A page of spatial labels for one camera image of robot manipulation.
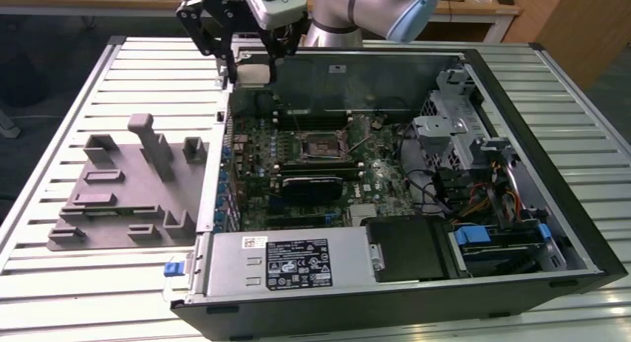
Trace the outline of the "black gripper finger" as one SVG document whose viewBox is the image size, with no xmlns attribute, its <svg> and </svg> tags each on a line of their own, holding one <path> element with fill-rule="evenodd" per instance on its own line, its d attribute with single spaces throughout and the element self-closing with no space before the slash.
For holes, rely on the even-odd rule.
<svg viewBox="0 0 631 342">
<path fill-rule="evenodd" d="M 186 31 L 198 52 L 213 56 L 218 66 L 224 67 L 224 76 L 236 82 L 236 61 L 232 52 L 232 34 L 224 33 L 216 38 L 202 26 L 202 0 L 182 0 L 176 9 L 176 18 Z"/>
<path fill-rule="evenodd" d="M 260 30 L 260 40 L 268 54 L 269 79 L 277 78 L 276 62 L 296 54 L 301 39 L 301 23 L 294 22 L 276 30 Z"/>
</svg>

